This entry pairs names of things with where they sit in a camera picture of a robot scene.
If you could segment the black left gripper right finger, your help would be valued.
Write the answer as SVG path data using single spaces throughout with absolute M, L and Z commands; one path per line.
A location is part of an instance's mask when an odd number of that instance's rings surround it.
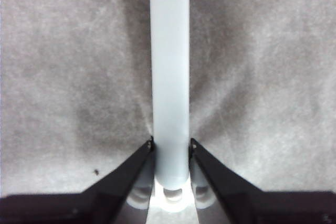
M 190 177 L 199 223 L 335 223 L 332 191 L 263 191 L 191 139 Z

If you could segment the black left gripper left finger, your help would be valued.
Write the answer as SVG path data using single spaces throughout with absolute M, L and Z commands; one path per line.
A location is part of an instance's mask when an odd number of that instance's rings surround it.
M 1 223 L 145 223 L 154 185 L 154 141 L 80 193 L 1 198 Z

